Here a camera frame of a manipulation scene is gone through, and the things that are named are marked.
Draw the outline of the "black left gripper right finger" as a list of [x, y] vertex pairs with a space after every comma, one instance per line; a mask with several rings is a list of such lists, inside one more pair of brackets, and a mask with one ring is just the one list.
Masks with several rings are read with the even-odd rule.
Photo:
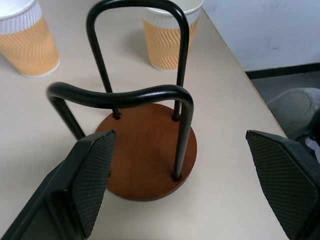
[[320, 240], [320, 163], [297, 141], [245, 136], [263, 194], [289, 240]]

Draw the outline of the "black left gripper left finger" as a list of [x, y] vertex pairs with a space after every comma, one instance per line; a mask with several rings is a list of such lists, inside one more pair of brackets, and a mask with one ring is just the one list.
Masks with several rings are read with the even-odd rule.
[[0, 240], [88, 240], [110, 176], [114, 130], [78, 140]]

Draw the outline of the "orange white ribbed paper cup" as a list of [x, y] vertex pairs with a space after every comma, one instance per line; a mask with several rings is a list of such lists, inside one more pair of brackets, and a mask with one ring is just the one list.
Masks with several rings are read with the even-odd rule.
[[[201, 9], [205, 0], [169, 0], [179, 6], [187, 18], [189, 44], [192, 46]], [[142, 21], [147, 51], [152, 66], [161, 71], [177, 69], [180, 51], [180, 27], [168, 11], [145, 7]]]
[[0, 0], [0, 54], [27, 78], [58, 68], [60, 56], [39, 0]]

